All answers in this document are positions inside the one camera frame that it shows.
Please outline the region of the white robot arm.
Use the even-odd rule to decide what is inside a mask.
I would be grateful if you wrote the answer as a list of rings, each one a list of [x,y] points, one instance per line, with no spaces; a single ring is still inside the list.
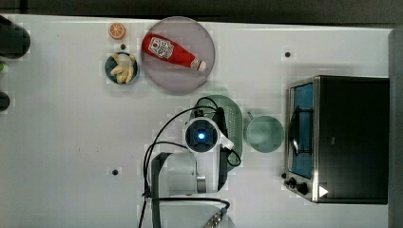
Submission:
[[[160,203],[186,201],[194,195],[217,193],[227,181],[228,157],[235,144],[228,139],[224,111],[206,117],[199,106],[184,125],[183,152],[162,152],[151,162],[149,197],[153,228],[163,228]]]

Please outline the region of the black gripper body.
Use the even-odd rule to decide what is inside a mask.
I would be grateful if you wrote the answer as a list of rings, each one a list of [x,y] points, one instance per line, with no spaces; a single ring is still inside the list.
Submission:
[[[212,120],[216,123],[217,127],[219,128],[220,132],[227,137],[228,131],[226,126],[225,114],[222,107],[218,107],[216,109],[215,114],[213,115]]]

